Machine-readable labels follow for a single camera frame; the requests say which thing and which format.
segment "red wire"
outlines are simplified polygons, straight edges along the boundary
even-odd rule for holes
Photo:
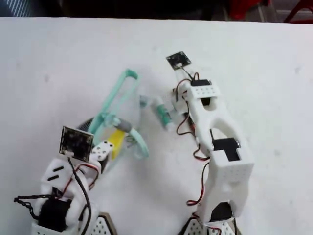
[[[199,76],[199,73],[198,73],[198,72],[195,72],[195,74],[194,74],[194,80],[196,80],[196,76],[198,77],[197,80],[200,80],[200,76]]]
[[[210,162],[208,162],[207,164],[205,164],[204,167],[203,167],[203,170],[202,170],[202,176],[201,176],[201,193],[200,193],[200,197],[199,197],[199,199],[198,199],[197,201],[195,201],[195,200],[188,200],[188,201],[186,202],[186,204],[187,204],[188,206],[194,206],[194,205],[198,204],[198,203],[201,201],[201,199],[202,199],[202,197],[203,197],[203,194],[204,194],[204,182],[203,182],[204,170],[205,170],[206,166],[209,165],[209,164],[210,164]]]
[[[97,172],[96,177],[94,178],[94,180],[92,181],[92,183],[89,185],[89,189],[91,189],[91,188],[94,186],[95,181],[96,181],[96,180],[98,179],[98,177],[99,177],[99,171],[98,171],[98,169],[97,169],[95,166],[88,165],[88,164],[80,164],[80,165],[75,169],[75,171],[77,172],[81,166],[86,166],[86,167],[88,167],[88,168],[94,169],[94,170]],[[59,196],[58,198],[63,197],[63,195],[64,195],[65,192],[67,191],[67,188],[68,188],[69,184],[72,182],[72,180],[73,180],[73,179],[72,179],[72,177],[71,177],[71,178],[69,179],[68,183],[66,184],[66,186],[65,186],[65,188],[64,188],[64,190],[63,190],[61,196]]]
[[[199,156],[196,155],[196,153],[198,153],[200,151],[200,147],[201,147],[201,145],[199,144],[197,150],[193,152],[194,158],[198,159],[200,161],[203,161],[203,162],[209,160],[210,156],[208,156],[206,158],[203,158],[203,157],[199,157]]]
[[[185,78],[185,79],[181,80],[181,81],[177,84],[176,89],[175,89],[175,97],[176,97],[176,101],[178,101],[178,87],[179,87],[179,86],[180,86],[180,84],[181,84],[182,82],[184,82],[184,81],[189,81],[189,82],[191,82],[191,80],[190,80],[190,79]]]
[[[179,128],[188,120],[189,118],[189,104],[188,104],[188,101],[185,101],[186,104],[187,104],[187,116],[185,117],[185,119],[178,125],[177,129],[176,129],[176,133],[179,135],[179,136],[182,136],[182,135],[185,135],[185,134],[191,134],[195,137],[195,134],[191,131],[186,131],[186,132],[182,132],[182,133],[179,133],[178,130]]]

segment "cable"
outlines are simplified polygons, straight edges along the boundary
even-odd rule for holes
[[[235,230],[235,235],[237,235],[237,223],[236,223],[235,217],[234,217],[234,230]]]
[[[177,84],[176,89],[175,89],[175,98],[176,98],[176,102],[178,101],[178,87],[179,87],[180,84],[181,84],[182,82],[184,82],[184,81],[190,81],[190,82],[191,82],[190,79],[185,78],[185,79],[181,80],[181,81]]]
[[[41,195],[31,195],[31,196],[17,196],[14,198],[13,202],[17,202],[22,206],[29,209],[29,213],[33,219],[38,220],[39,216],[34,214],[33,207],[30,202],[22,201],[21,199],[38,199],[38,198],[54,198],[54,195],[51,194],[41,194]]]
[[[188,120],[189,118],[189,104],[188,104],[188,101],[186,101],[186,105],[187,105],[187,116],[185,117],[185,119],[178,125],[178,127],[176,128],[176,134],[178,134],[179,136],[183,136],[183,135],[186,135],[186,134],[191,134],[193,137],[195,137],[195,134],[191,131],[186,131],[186,132],[182,132],[182,133],[179,133],[178,130],[179,128]]]
[[[194,74],[194,79],[193,80],[200,80],[200,76],[199,76],[199,73],[198,72],[195,72]]]
[[[198,199],[197,201],[195,201],[195,200],[188,200],[188,201],[186,202],[186,204],[187,204],[188,206],[194,206],[194,205],[198,204],[198,203],[201,201],[201,199],[202,199],[202,197],[203,197],[203,194],[204,194],[204,182],[203,182],[204,170],[205,170],[206,166],[209,165],[209,164],[210,164],[210,162],[208,162],[207,164],[205,164],[204,167],[203,167],[203,170],[202,170],[202,176],[201,176],[201,193],[200,193],[200,197],[199,197],[199,199]]]
[[[88,229],[88,226],[89,226],[89,223],[90,223],[90,220],[91,220],[91,204],[90,204],[90,200],[89,200],[89,197],[87,195],[87,192],[85,190],[85,187],[83,186],[83,183],[82,181],[80,180],[80,178],[78,177],[77,173],[76,173],[76,170],[73,166],[73,163],[72,161],[70,160],[70,158],[67,158],[67,161],[68,163],[70,164],[70,166],[72,167],[72,171],[73,171],[73,174],[74,174],[74,177],[75,177],[75,180],[77,181],[77,183],[79,184],[80,188],[82,189],[83,191],[83,194],[85,196],[85,199],[86,199],[86,202],[87,202],[87,208],[88,208],[88,219],[87,219],[87,222],[86,222],[86,225],[81,233],[81,235],[85,235],[86,234],[86,231]]]
[[[199,157],[199,156],[196,155],[196,153],[198,153],[200,151],[200,147],[201,147],[201,145],[199,144],[197,150],[193,152],[194,158],[198,159],[200,161],[203,161],[203,162],[209,160],[210,156],[208,156],[206,158],[203,158],[203,157]]]
[[[188,74],[188,76],[190,77],[191,80],[194,80],[194,78],[190,75],[190,73],[188,73],[183,66],[180,67],[182,70],[185,71],[186,74]]]
[[[88,168],[94,169],[94,170],[97,172],[96,177],[94,178],[94,180],[92,181],[92,183],[89,185],[89,189],[92,189],[92,187],[94,186],[94,183],[96,182],[96,180],[97,180],[98,177],[99,177],[99,171],[98,171],[98,169],[97,169],[95,166],[88,165],[88,164],[80,164],[80,165],[76,168],[75,171],[77,172],[81,166],[86,166],[86,167],[88,167]],[[64,194],[65,194],[65,192],[67,191],[67,188],[68,188],[68,186],[69,186],[69,184],[70,184],[71,182],[72,182],[72,178],[70,178],[69,181],[67,182],[66,186],[64,187],[63,192],[62,192],[61,195],[58,197],[59,199],[64,196]]]

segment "black wire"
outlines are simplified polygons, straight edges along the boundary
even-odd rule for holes
[[[237,223],[236,223],[236,218],[234,218],[234,229],[235,229],[235,235],[237,235]]]
[[[74,166],[73,166],[72,161],[70,160],[70,158],[67,158],[67,160],[68,160],[70,166],[72,167],[74,177],[75,177],[77,183],[79,184],[80,188],[82,189],[83,194],[84,194],[85,199],[86,199],[86,202],[87,202],[88,219],[87,219],[86,225],[85,225],[85,227],[84,227],[84,229],[83,229],[83,231],[82,231],[82,233],[81,233],[81,235],[85,235],[85,234],[86,234],[86,231],[87,231],[87,229],[88,229],[90,220],[91,220],[91,205],[90,205],[90,200],[89,200],[89,197],[88,197],[87,192],[86,192],[86,190],[85,190],[85,187],[83,186],[82,181],[80,180],[80,178],[78,177],[78,175],[77,175],[77,173],[76,173],[76,171],[75,171],[75,168],[74,168]]]
[[[38,220],[39,216],[34,214],[33,207],[30,202],[22,201],[21,199],[38,199],[38,198],[54,198],[54,195],[51,194],[41,194],[41,195],[31,195],[31,196],[17,196],[14,198],[13,202],[17,202],[21,204],[22,206],[29,209],[29,213],[33,219]]]
[[[181,68],[182,70],[184,70],[186,74],[188,74],[188,76],[190,77],[191,80],[194,80],[194,78],[190,75],[190,73],[188,73],[188,72],[184,69],[183,66],[180,67],[180,68]]]

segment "red object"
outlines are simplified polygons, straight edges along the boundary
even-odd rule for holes
[[[236,20],[243,19],[250,7],[262,1],[269,3],[269,0],[229,0],[229,16]]]
[[[300,0],[297,6],[290,12],[290,14],[284,20],[284,23],[298,23],[298,24],[313,24],[313,19],[310,20],[299,20],[299,21],[291,21],[292,18],[303,8],[307,8],[312,11],[313,13],[313,0]]]

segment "white servo bracket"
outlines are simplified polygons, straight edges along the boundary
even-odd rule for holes
[[[220,96],[220,89],[214,85],[206,86],[189,86],[187,90],[188,96],[191,99],[202,99],[202,98],[212,98]]]

